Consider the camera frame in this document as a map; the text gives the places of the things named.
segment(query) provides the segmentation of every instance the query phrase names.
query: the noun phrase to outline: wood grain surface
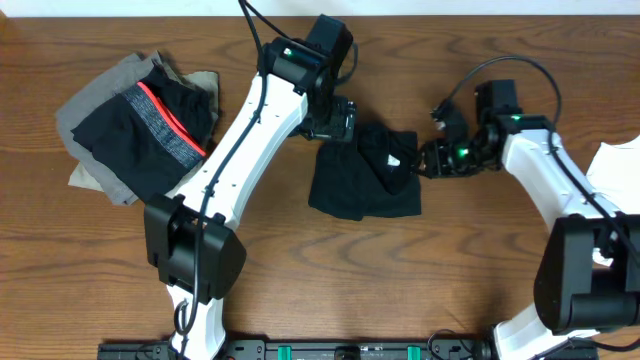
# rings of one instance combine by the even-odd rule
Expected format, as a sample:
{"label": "wood grain surface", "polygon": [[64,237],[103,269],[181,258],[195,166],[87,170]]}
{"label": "wood grain surface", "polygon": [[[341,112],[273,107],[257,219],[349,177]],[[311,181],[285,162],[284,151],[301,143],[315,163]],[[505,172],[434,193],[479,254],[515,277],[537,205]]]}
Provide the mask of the wood grain surface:
{"label": "wood grain surface", "polygon": [[[275,18],[304,37],[312,18]],[[490,57],[519,53],[555,75],[559,132],[586,170],[601,141],[640,133],[637,17],[346,18],[360,64],[340,88],[360,117],[437,136],[429,110]],[[263,40],[274,35],[259,26]],[[220,139],[245,99],[256,54],[241,18],[11,19],[0,45],[0,357],[92,359],[106,340],[172,332],[172,307],[146,262],[143,204],[112,206],[67,186],[76,161],[54,112],[132,52],[171,55],[182,73],[220,74]],[[522,64],[476,79],[515,78],[525,111],[550,113],[543,77]],[[458,102],[472,120],[472,86]],[[422,180],[423,215],[334,219],[309,208],[317,142],[287,140],[256,187],[238,236],[247,264],[225,300],[231,331],[275,339],[426,338],[482,331],[532,301],[547,241],[533,203],[506,174]],[[600,339],[638,337],[626,329]],[[636,354],[602,353],[607,359]]]}

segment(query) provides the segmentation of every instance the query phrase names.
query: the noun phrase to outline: black cloth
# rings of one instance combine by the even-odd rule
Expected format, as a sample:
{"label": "black cloth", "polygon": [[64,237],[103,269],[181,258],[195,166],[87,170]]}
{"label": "black cloth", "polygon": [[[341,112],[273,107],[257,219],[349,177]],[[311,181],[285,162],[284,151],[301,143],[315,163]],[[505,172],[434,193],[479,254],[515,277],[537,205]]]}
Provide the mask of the black cloth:
{"label": "black cloth", "polygon": [[357,221],[420,215],[420,181],[410,171],[417,149],[415,132],[393,132],[378,123],[356,126],[350,143],[325,143],[318,150],[309,206]]}
{"label": "black cloth", "polygon": [[[205,91],[191,90],[157,67],[141,82],[157,99],[136,84],[99,106],[72,132],[74,141],[146,202],[173,189],[203,159],[199,145],[210,139],[213,119]],[[188,134],[167,121],[158,100]]]}

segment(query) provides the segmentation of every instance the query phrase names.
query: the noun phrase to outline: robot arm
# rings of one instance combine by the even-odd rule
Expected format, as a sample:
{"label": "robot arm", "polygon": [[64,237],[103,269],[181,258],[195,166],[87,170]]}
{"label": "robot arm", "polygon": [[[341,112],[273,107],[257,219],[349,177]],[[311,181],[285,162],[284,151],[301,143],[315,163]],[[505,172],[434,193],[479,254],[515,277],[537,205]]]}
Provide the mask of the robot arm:
{"label": "robot arm", "polygon": [[[355,105],[334,96],[338,70],[353,38],[345,25],[326,16],[316,21],[306,41],[277,38],[264,47],[267,92],[260,120],[249,130],[222,169],[215,193],[209,199],[206,225],[200,245],[200,283],[193,294],[196,221],[205,187],[247,128],[259,102],[263,78],[253,79],[249,95],[237,118],[202,168],[168,199],[156,196],[145,207],[145,237],[150,264],[158,268],[167,285],[174,309],[193,299],[200,303],[184,355],[191,360],[213,359],[225,341],[222,325],[223,297],[235,283],[246,259],[246,250],[235,236],[244,207],[253,189],[291,134],[307,139],[350,141]],[[174,319],[184,324],[186,319]],[[175,333],[171,346],[183,347]]]}
{"label": "robot arm", "polygon": [[[443,103],[434,117],[445,137],[423,146],[415,171],[447,178],[504,167],[525,188],[551,233],[534,284],[534,303],[494,328],[494,355],[501,360],[538,358],[570,338],[637,324],[640,267],[550,154],[551,124],[543,116],[522,113],[513,80],[482,84],[476,96],[475,137],[467,138],[467,124],[453,104]],[[595,193],[560,136],[552,135],[570,174]],[[595,199],[637,246],[640,218],[620,213],[598,194]],[[594,269],[592,257],[598,262],[606,258],[611,266]]]}

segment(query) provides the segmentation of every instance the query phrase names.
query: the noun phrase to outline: black cable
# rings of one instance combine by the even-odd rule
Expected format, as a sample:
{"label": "black cable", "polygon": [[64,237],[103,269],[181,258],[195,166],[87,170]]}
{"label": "black cable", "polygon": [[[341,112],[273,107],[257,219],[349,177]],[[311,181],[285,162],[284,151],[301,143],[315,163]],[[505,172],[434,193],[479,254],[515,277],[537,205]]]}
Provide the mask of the black cable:
{"label": "black cable", "polygon": [[629,240],[629,238],[625,234],[624,230],[620,226],[618,226],[618,224],[613,220],[613,218],[611,218],[609,213],[595,200],[594,195],[590,194],[584,188],[584,186],[582,186],[582,184],[578,181],[578,179],[576,179],[575,176],[573,176],[571,171],[569,171],[569,169],[564,164],[562,159],[560,159],[560,156],[558,156],[558,154],[557,154],[558,148],[553,145],[552,140],[553,140],[553,134],[556,132],[556,125],[560,121],[560,114],[562,113],[562,94],[560,93],[560,88],[558,87],[558,84],[556,83],[555,79],[553,78],[551,73],[544,66],[542,66],[540,63],[538,63],[537,61],[535,61],[533,59],[530,59],[530,58],[525,57],[525,56],[520,56],[520,55],[499,56],[499,57],[487,60],[487,61],[483,62],[482,64],[476,66],[473,70],[471,70],[456,85],[456,87],[453,89],[453,91],[451,91],[451,94],[449,94],[449,96],[442,102],[442,105],[446,105],[447,103],[450,103],[453,100],[453,97],[458,93],[458,91],[460,91],[462,86],[464,84],[466,84],[480,70],[484,69],[485,67],[487,67],[489,65],[495,64],[497,62],[507,61],[507,60],[525,62],[525,63],[533,66],[534,68],[538,69],[540,72],[542,72],[542,74],[544,74],[544,76],[547,78],[547,80],[549,80],[549,83],[551,84],[551,87],[553,87],[553,91],[555,92],[556,102],[557,102],[557,104],[556,104],[556,112],[555,112],[555,114],[553,116],[553,122],[552,122],[553,127],[552,127],[551,130],[549,130],[549,137],[547,139],[547,143],[548,143],[548,146],[549,146],[549,153],[551,154],[551,156],[553,157],[555,162],[558,164],[558,167],[560,167],[562,172],[564,172],[564,174],[567,176],[569,181],[571,181],[571,183],[578,189],[580,194],[582,194],[582,196],[584,196],[585,200],[587,202],[589,202],[589,204],[591,204],[591,206],[593,206],[600,213],[600,215],[602,215],[602,217],[609,223],[611,228],[618,234],[618,238],[624,244],[624,246],[627,248],[629,253],[631,253],[631,257],[634,259],[634,261],[636,261],[637,264],[640,263],[640,259],[639,259],[640,254],[638,254],[638,251],[636,250],[635,246],[633,246],[633,244],[631,243],[631,241]]}
{"label": "black cable", "polygon": [[597,342],[595,340],[582,339],[582,338],[571,338],[571,339],[569,339],[569,341],[570,342],[576,342],[576,343],[583,343],[585,345],[595,346],[595,347],[597,347],[599,349],[606,350],[606,351],[612,351],[612,352],[629,352],[629,351],[637,350],[638,348],[640,348],[640,339],[637,339],[636,341],[632,342],[631,344],[625,345],[625,346],[615,346],[615,345],[603,344],[603,343]]}
{"label": "black cable", "polygon": [[440,329],[437,330],[436,332],[434,332],[433,334],[431,334],[431,336],[429,336],[429,340],[427,340],[427,350],[429,350],[429,352],[431,353],[431,355],[433,355],[434,358],[436,358],[436,360],[444,360],[442,357],[440,357],[440,355],[438,355],[435,351],[433,351],[432,345],[433,345],[433,340],[436,339],[438,334],[441,334],[443,332],[447,332],[450,333],[454,336],[457,337],[457,340],[460,342],[460,345],[462,345],[462,348],[465,349],[465,351],[467,351],[470,356],[466,357],[466,358],[462,358],[461,360],[467,360],[467,359],[472,359],[473,358],[473,350],[469,349],[469,347],[464,343],[464,341],[462,341],[462,339],[460,339],[460,335],[458,335],[457,332],[451,330],[451,329]]}
{"label": "black cable", "polygon": [[202,205],[200,206],[200,213],[198,214],[198,226],[196,228],[196,236],[195,236],[194,262],[193,262],[194,263],[193,265],[193,279],[194,279],[193,280],[193,300],[191,302],[191,313],[189,314],[189,320],[187,321],[186,324],[184,324],[184,322],[181,323],[179,321],[181,316],[184,317],[184,311],[187,307],[187,303],[185,301],[176,307],[176,310],[173,316],[176,332],[182,335],[183,337],[185,337],[185,339],[183,339],[183,342],[182,342],[181,354],[184,354],[186,344],[187,344],[186,336],[189,333],[189,331],[191,331],[191,329],[193,328],[193,324],[195,322],[196,314],[198,311],[198,303],[199,303],[198,294],[200,293],[200,260],[201,260],[200,245],[202,243],[202,239],[204,235],[205,213],[207,211],[207,205],[209,204],[209,199],[214,195],[213,188],[215,184],[218,183],[220,174],[222,174],[222,171],[224,170],[224,168],[227,166],[227,164],[229,163],[229,161],[231,160],[235,152],[238,150],[238,148],[240,147],[244,139],[247,137],[247,135],[249,134],[249,131],[251,131],[251,128],[253,128],[253,125],[255,125],[256,122],[258,122],[258,120],[260,119],[260,113],[262,112],[262,108],[264,107],[264,103],[267,97],[267,71],[265,67],[264,53],[262,52],[262,45],[260,44],[260,37],[258,36],[258,32],[256,31],[256,27],[253,23],[253,20],[251,20],[251,16],[247,11],[248,4],[246,3],[246,0],[238,0],[238,3],[240,4],[240,8],[242,9],[244,17],[247,20],[247,24],[249,25],[249,29],[251,30],[253,40],[255,41],[255,44],[256,44],[256,49],[258,51],[258,73],[260,74],[260,77],[262,77],[262,89],[260,93],[260,100],[258,102],[258,107],[253,112],[253,116],[251,117],[249,124],[247,124],[242,134],[240,134],[240,137],[238,137],[235,144],[233,144],[233,147],[231,147],[227,155],[224,157],[224,159],[220,163],[220,166],[218,166],[218,169],[216,169],[216,172],[211,178],[211,181],[205,187],[204,197],[202,199]]}
{"label": "black cable", "polygon": [[273,31],[277,32],[277,33],[278,33],[278,35],[282,36],[282,37],[283,37],[283,38],[285,38],[285,39],[289,39],[289,40],[291,40],[291,38],[290,38],[287,34],[285,34],[285,33],[284,33],[284,31],[282,31],[282,30],[278,29],[278,27],[277,27],[277,26],[273,25],[273,23],[272,23],[271,21],[267,20],[267,18],[265,18],[264,16],[262,16],[262,14],[260,14],[260,13],[258,12],[258,10],[256,10],[256,8],[254,8],[251,4],[246,3],[246,6],[247,6],[247,8],[248,8],[249,10],[251,10],[251,12],[252,12],[252,13],[254,13],[254,14],[258,17],[258,19],[260,19],[260,21],[262,21],[263,23],[265,23],[265,24],[266,24],[268,27],[270,27]]}

